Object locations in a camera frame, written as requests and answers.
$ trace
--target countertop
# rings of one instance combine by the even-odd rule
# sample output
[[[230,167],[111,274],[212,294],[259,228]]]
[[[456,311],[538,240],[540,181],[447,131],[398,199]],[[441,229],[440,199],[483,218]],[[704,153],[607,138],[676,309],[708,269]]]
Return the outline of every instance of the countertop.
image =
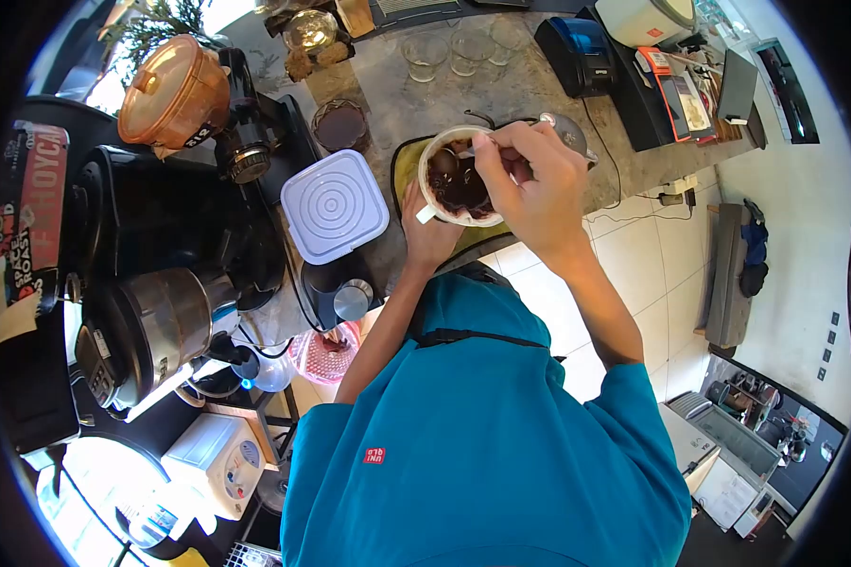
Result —
[[[296,84],[284,71],[287,51],[282,39],[271,38],[260,17],[248,14],[221,32],[234,46],[246,52],[256,90],[271,98],[292,95],[306,122],[311,120],[318,106],[335,98],[351,99],[364,108],[372,137],[364,152],[365,160],[391,210],[391,222],[384,234],[363,245],[359,251],[373,272],[374,288],[390,295],[406,259],[406,241],[391,196],[391,159],[397,146],[407,140],[438,133],[456,124],[485,125],[482,120],[465,115],[465,110],[488,114],[499,124],[536,117],[546,111],[566,114],[576,120],[590,149],[600,158],[599,165],[589,174],[584,214],[616,203],[619,186],[622,198],[628,198],[754,148],[745,131],[744,139],[735,142],[706,147],[688,142],[674,143],[636,153],[612,99],[601,96],[576,100],[565,95],[533,41],[506,66],[486,62],[470,77],[454,74],[449,62],[445,62],[435,79],[426,84],[409,78],[407,62],[400,54],[403,40],[418,32],[428,31],[449,39],[457,29],[488,29],[494,19],[505,18],[522,26],[532,37],[536,27],[551,16],[558,15],[529,12],[475,16],[389,32],[354,43],[354,57],[317,71]],[[282,212],[281,221],[286,227]],[[513,236],[492,241],[468,252],[448,268],[515,242]],[[301,260],[295,249],[293,251],[298,266]],[[285,275],[281,291],[253,316],[274,341],[309,329],[286,278],[288,275]]]

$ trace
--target coffee grounds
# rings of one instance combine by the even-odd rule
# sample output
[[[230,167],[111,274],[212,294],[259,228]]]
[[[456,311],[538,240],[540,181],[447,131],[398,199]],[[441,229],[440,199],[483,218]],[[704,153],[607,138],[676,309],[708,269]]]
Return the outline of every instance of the coffee grounds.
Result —
[[[456,154],[466,150],[467,142],[454,140],[443,147]],[[450,159],[439,157],[436,160],[433,156],[428,161],[428,182],[435,200],[454,215],[468,210],[474,219],[479,220],[494,213],[486,184],[477,173],[476,158],[464,158],[454,164],[453,157],[447,156]]]

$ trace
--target receipt printer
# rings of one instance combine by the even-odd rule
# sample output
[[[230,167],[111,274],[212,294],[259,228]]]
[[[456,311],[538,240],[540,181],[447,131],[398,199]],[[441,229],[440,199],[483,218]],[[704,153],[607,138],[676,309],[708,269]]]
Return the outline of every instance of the receipt printer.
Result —
[[[572,98],[608,93],[614,80],[611,47],[595,20],[554,17],[539,25],[536,43]]]

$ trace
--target plastic bag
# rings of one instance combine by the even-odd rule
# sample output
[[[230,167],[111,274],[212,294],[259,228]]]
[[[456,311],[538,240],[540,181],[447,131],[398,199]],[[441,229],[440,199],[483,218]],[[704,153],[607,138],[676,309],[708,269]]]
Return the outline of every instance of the plastic bag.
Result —
[[[298,335],[287,350],[287,357],[306,380],[338,384],[361,343],[359,324],[345,321],[324,335],[312,330]]]

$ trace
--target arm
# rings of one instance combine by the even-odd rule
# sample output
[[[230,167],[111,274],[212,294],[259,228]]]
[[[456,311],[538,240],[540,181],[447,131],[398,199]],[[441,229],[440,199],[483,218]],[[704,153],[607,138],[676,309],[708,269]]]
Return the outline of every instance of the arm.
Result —
[[[423,289],[434,271],[454,251],[464,227],[431,219],[417,221],[417,211],[426,206],[417,181],[404,194],[403,225],[407,235],[407,263],[397,280],[391,301],[385,304],[365,342],[356,353],[340,382],[334,401],[352,404],[378,373],[397,354]]]
[[[583,156],[564,146],[545,122],[533,127],[514,122],[491,138],[477,135],[473,146],[492,204],[523,244],[567,283],[605,368],[642,362],[640,330],[580,225]]]

